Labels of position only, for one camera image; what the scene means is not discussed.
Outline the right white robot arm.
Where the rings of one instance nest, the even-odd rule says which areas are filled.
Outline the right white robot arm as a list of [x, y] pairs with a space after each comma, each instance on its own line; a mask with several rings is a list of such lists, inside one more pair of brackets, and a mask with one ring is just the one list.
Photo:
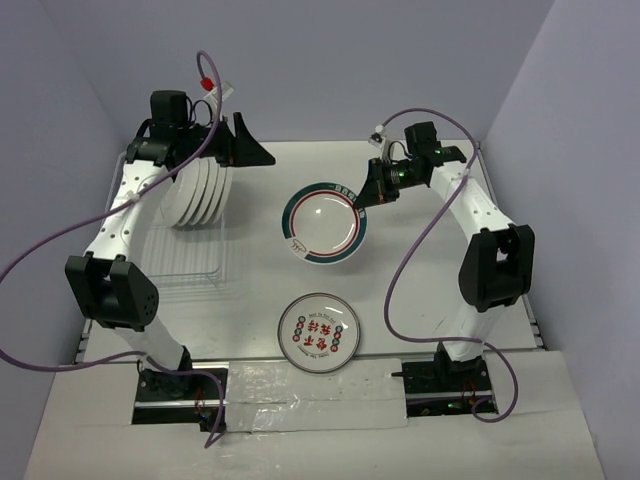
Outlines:
[[426, 186], [443, 200], [465, 235], [467, 249], [458, 273], [464, 303], [450, 331], [437, 341], [448, 358], [434, 368], [436, 383], [455, 391], [469, 379], [466, 363], [482, 354], [497, 320], [530, 290], [535, 235], [495, 205], [472, 177], [471, 161], [459, 148], [443, 145], [433, 123], [411, 125], [404, 135], [405, 156], [394, 160], [385, 127], [376, 127], [370, 142], [380, 155], [368, 163], [355, 206], [392, 203], [401, 190]]

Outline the orange sunburst plate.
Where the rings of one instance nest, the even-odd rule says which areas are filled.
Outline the orange sunburst plate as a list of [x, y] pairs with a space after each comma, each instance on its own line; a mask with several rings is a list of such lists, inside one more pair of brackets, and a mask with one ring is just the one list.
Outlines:
[[227, 202], [228, 202], [228, 198], [229, 198], [229, 195], [230, 195], [230, 192], [231, 192], [231, 188], [232, 188], [233, 168], [227, 167], [225, 169], [225, 173], [226, 173], [226, 176], [225, 176], [225, 181], [224, 181], [224, 185], [223, 185], [223, 191], [222, 191], [222, 194], [220, 196], [217, 209], [215, 211], [215, 216], [214, 216], [214, 219], [213, 219], [214, 222], [218, 222], [221, 219], [221, 217], [223, 216], [225, 208], [226, 208], [226, 205], [227, 205]]

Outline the teal rim plate steam logo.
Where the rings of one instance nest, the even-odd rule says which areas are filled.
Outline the teal rim plate steam logo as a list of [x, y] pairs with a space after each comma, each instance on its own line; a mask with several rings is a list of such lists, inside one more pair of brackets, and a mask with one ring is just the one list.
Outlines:
[[205, 225], [213, 224], [218, 220], [218, 210], [225, 189], [227, 171], [226, 167], [219, 167], [214, 193], [204, 217]]

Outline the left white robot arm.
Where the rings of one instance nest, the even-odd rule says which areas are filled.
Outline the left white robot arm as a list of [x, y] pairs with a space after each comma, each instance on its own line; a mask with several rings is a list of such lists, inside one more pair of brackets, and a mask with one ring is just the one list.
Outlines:
[[151, 116], [127, 146], [120, 185], [94, 240], [71, 256], [65, 275], [82, 314], [114, 331], [144, 368], [162, 371], [160, 387], [173, 398], [188, 396], [196, 375], [188, 349], [158, 316], [159, 292], [141, 270], [143, 249], [156, 211], [169, 191], [181, 191], [188, 169], [200, 160], [221, 168], [267, 167], [275, 158], [248, 131], [241, 113], [226, 119], [228, 83], [210, 88], [203, 100], [206, 125], [196, 122], [195, 105], [179, 90], [150, 97]]

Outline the red character plate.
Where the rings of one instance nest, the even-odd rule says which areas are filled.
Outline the red character plate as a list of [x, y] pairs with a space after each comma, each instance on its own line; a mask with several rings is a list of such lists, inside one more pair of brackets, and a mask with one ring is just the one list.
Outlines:
[[277, 338], [285, 358], [299, 370], [331, 373], [344, 367], [358, 351], [360, 321], [340, 297], [310, 293], [285, 308]]

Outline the hao shi plate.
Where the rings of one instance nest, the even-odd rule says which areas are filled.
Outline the hao shi plate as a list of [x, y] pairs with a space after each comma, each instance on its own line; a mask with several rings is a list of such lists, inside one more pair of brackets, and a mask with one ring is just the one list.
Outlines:
[[195, 209], [194, 212], [192, 213], [192, 215], [189, 217], [189, 220], [187, 222], [188, 225], [196, 225], [197, 222], [197, 217], [198, 217], [198, 210], [200, 208], [200, 206], [202, 205], [202, 199], [204, 196], [204, 192], [205, 192], [205, 188], [206, 188], [206, 184], [207, 184], [207, 180], [208, 180], [208, 176], [209, 176], [209, 164], [206, 161], [206, 158], [201, 158], [200, 159], [200, 174], [202, 179], [204, 180], [204, 187], [202, 188], [200, 195], [194, 198], [194, 203], [195, 203]]
[[213, 198], [218, 189], [218, 177], [220, 176], [220, 166], [213, 157], [206, 158], [209, 164], [209, 176], [202, 199], [202, 205], [198, 210], [197, 225], [205, 223], [208, 218], [208, 212], [213, 203]]

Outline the teal red ring plate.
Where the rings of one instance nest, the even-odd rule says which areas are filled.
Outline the teal red ring plate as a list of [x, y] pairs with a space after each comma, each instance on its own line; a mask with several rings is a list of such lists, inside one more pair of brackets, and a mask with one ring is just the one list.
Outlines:
[[200, 160], [196, 159], [182, 169], [164, 196], [160, 211], [167, 227], [184, 225], [194, 213], [196, 197], [204, 188]]
[[366, 211], [355, 207], [348, 187], [334, 182], [305, 186], [286, 203], [281, 231], [288, 249], [315, 265], [331, 265], [353, 256], [365, 240]]

